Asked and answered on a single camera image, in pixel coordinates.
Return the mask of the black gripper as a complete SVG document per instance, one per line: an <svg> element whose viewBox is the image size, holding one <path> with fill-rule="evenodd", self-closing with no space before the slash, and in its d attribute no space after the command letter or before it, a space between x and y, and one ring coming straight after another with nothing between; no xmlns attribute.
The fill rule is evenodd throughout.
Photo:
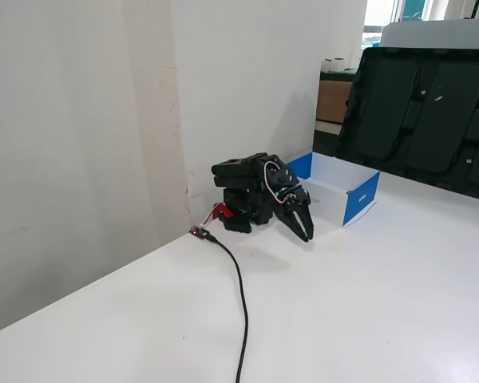
<svg viewBox="0 0 479 383"><path fill-rule="evenodd" d="M277 218L305 243L312 240L314 224L309 209L309 192L301 184L296 184L282 188L277 198L281 201L274 210Z"/></svg>

